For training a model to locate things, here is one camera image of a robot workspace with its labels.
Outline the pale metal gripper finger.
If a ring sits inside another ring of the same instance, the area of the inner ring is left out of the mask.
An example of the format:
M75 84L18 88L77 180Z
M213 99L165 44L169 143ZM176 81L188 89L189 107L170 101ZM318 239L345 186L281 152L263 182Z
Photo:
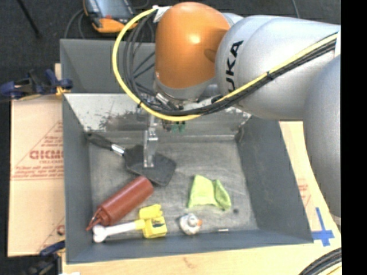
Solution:
M155 152L158 145L158 136L154 129L149 130L149 166L154 167Z
M145 130L143 134L143 166L150 168L151 161L149 155L149 131Z

